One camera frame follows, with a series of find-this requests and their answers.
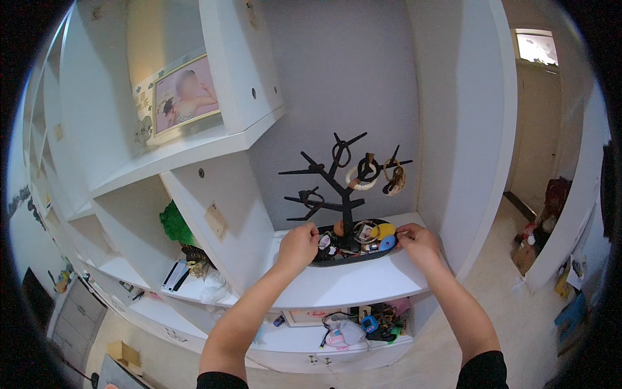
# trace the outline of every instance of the cardboard box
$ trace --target cardboard box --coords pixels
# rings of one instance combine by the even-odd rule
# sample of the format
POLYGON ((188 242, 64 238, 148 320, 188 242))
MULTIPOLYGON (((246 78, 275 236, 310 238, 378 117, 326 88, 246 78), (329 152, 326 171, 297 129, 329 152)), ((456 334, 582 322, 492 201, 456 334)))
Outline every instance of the cardboard box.
POLYGON ((518 271, 521 272, 521 276, 524 276, 527 273, 527 270, 534 264, 536 261, 536 250, 533 246, 530 246, 527 243, 527 240, 523 240, 521 246, 516 250, 514 255, 512 256, 512 262, 518 268, 518 271))
POLYGON ((108 355, 130 369, 136 375, 142 375, 141 356, 138 351, 122 340, 108 344, 108 355))

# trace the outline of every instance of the baby photo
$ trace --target baby photo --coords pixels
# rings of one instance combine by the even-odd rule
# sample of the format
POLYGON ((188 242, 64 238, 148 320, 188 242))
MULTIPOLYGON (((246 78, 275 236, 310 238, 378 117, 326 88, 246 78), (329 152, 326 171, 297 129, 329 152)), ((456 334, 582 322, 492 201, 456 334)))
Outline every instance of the baby photo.
POLYGON ((154 85, 155 134, 218 112, 207 55, 173 70, 154 85))

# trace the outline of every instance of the white plastic bag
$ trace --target white plastic bag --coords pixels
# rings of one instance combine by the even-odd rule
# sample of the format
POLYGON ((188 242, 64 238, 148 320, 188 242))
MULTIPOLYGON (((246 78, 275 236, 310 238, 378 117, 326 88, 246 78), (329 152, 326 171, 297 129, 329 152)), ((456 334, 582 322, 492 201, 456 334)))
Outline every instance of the white plastic bag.
POLYGON ((219 271, 212 271, 205 278, 199 299, 204 304, 214 305, 227 294, 226 280, 219 271))

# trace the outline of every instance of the blue toy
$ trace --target blue toy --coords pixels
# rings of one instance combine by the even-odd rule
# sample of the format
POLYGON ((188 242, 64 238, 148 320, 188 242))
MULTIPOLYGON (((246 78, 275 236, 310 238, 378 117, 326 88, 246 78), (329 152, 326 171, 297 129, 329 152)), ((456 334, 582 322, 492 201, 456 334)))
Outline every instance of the blue toy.
POLYGON ((361 326, 366 333, 370 334, 378 329, 378 321, 373 316, 365 316, 361 320, 361 326))

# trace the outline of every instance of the shelf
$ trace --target shelf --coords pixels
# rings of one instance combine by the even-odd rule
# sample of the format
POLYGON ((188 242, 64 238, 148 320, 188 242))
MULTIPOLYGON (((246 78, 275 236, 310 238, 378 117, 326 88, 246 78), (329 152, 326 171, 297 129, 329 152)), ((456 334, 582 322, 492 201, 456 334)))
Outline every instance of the shelf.
POLYGON ((284 113, 285 108, 281 106, 241 133, 227 135, 224 124, 220 124, 187 138, 163 144, 115 170, 91 191, 91 196, 98 197, 194 162, 247 150, 284 113))
MULTIPOLYGON (((261 327, 261 336, 259 337, 261 343, 253 343, 250 348, 253 350, 276 352, 344 352, 330 346, 324 346, 324 348, 320 349, 320 343, 325 334, 326 328, 324 328, 324 326, 289 327, 287 324, 282 324, 280 327, 275 327, 271 323, 264 324, 261 327)), ((387 342, 380 342, 378 340, 369 341, 369 345, 371 345, 372 348, 392 347, 393 345, 412 342, 412 339, 412 336, 404 335, 398 336, 395 342, 390 345, 387 344, 387 342)), ((369 345, 367 342, 357 343, 350 346, 347 351, 366 350, 369 345)))
MULTIPOLYGON (((425 226, 417 212, 383 217, 400 226, 417 223, 425 226)), ((269 266, 276 260, 279 245, 286 231, 274 234, 269 266)), ((357 306, 411 296, 427 290, 424 275, 408 259, 402 249, 375 260, 330 268, 307 267, 285 289, 273 308, 357 306)))
MULTIPOLYGON (((203 291, 205 286, 205 281, 201 278, 193 277, 188 275, 186 280, 183 282, 179 290, 176 292, 168 291, 164 288, 160 289, 162 294, 166 294, 168 296, 172 296, 178 299, 192 301, 192 302, 201 302, 199 296, 203 291)), ((230 292, 226 293, 226 296, 216 302, 217 306, 223 307, 231 307, 233 304, 238 302, 238 298, 231 294, 230 292)))
POLYGON ((79 218, 87 217, 90 215, 94 215, 95 211, 91 206, 90 202, 87 202, 82 208, 80 208, 77 212, 67 217, 67 221, 71 222, 73 220, 78 220, 79 218))
POLYGON ((103 265, 97 267, 100 272, 129 284, 140 286, 142 289, 151 290, 145 280, 129 264, 128 260, 120 256, 119 253, 111 251, 108 253, 107 259, 103 265))
POLYGON ((129 307, 132 311, 155 322, 188 335, 207 339, 207 335, 184 319, 173 307, 164 301, 150 297, 148 294, 129 307))

